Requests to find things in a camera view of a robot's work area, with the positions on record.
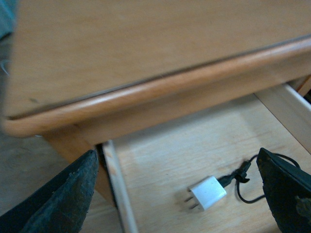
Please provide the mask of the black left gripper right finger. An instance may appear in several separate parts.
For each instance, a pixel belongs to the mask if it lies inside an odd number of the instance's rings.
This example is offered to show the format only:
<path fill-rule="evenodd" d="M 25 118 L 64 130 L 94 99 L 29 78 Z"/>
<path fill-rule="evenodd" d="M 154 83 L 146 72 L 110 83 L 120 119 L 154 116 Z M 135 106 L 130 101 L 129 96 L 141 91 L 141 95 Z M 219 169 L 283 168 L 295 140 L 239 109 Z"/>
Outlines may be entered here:
<path fill-rule="evenodd" d="M 265 148 L 257 165 L 270 211 L 283 233 L 311 231 L 311 176 Z"/>

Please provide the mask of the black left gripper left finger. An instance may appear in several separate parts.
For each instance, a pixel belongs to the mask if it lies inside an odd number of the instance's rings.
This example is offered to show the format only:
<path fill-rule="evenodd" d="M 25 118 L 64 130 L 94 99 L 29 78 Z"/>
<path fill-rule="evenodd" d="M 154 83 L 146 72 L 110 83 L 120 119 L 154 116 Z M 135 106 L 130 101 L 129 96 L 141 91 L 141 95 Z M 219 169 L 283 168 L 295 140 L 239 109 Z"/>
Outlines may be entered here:
<path fill-rule="evenodd" d="M 0 217 L 2 233 L 78 233 L 94 194 L 99 160 L 89 150 Z"/>

